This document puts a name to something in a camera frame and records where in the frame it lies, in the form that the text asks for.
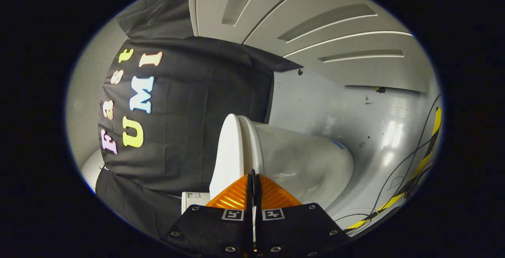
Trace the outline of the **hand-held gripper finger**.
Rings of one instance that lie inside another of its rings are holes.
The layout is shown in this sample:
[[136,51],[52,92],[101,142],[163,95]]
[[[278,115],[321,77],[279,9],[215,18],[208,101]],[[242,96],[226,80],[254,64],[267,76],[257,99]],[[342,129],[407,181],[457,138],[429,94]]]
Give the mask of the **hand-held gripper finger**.
[[256,176],[256,249],[260,257],[326,258],[349,240],[319,204],[302,204],[268,177]]
[[227,186],[207,204],[192,204],[166,242],[193,258],[250,258],[254,252],[254,174]]

